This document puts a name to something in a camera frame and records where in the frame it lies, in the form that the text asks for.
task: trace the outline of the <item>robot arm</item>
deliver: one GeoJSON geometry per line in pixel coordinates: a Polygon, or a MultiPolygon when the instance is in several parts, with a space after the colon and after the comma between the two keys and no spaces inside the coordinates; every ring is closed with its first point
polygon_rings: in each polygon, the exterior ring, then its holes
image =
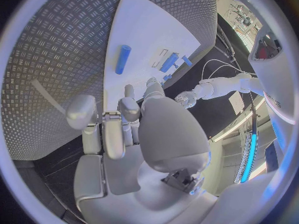
{"type": "Polygon", "coordinates": [[[192,91],[184,91],[175,97],[175,101],[184,108],[193,107],[196,100],[209,100],[212,98],[224,96],[231,91],[249,93],[250,91],[263,96],[263,88],[258,78],[252,78],[251,75],[240,73],[232,78],[218,77],[207,80],[201,80],[192,91]]]}

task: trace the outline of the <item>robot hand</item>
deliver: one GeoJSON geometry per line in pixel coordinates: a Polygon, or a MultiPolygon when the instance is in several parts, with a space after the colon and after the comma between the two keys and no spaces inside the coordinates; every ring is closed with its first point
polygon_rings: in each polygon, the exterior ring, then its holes
{"type": "Polygon", "coordinates": [[[185,109],[188,109],[195,106],[197,97],[193,91],[184,91],[177,95],[174,99],[185,109]]]}

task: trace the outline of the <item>blue light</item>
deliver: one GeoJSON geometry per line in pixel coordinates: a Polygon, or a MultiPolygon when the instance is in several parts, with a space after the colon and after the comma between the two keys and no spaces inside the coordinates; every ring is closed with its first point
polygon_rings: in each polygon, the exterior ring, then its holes
{"type": "Polygon", "coordinates": [[[257,135],[253,134],[251,136],[251,146],[250,146],[248,161],[247,161],[246,168],[245,168],[245,171],[244,171],[242,179],[241,179],[241,183],[245,183],[248,179],[248,176],[249,176],[249,173],[250,173],[253,161],[254,161],[256,145],[257,145],[257,135]]]}

